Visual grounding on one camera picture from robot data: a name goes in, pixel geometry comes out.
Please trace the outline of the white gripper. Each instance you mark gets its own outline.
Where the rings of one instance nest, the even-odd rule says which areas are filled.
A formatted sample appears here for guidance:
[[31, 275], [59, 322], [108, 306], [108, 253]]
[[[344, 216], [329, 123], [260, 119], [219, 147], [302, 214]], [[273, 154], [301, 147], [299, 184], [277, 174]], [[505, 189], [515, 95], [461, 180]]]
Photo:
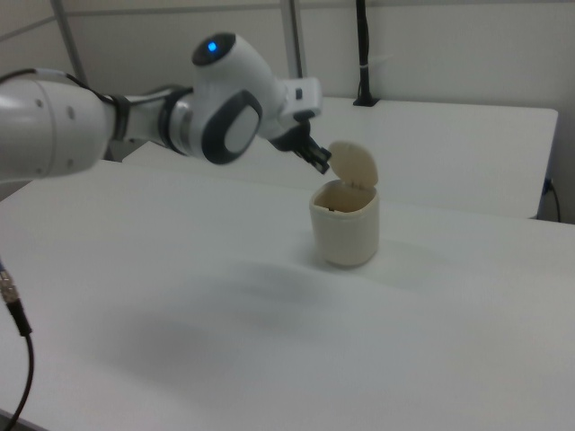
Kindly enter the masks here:
[[270, 139], [280, 152], [291, 152], [313, 166], [321, 174], [329, 170], [332, 153], [320, 147], [311, 137], [309, 119], [318, 116], [323, 106], [322, 86], [317, 78], [298, 78], [281, 81], [286, 89], [279, 112], [280, 120], [304, 120], [282, 136]]

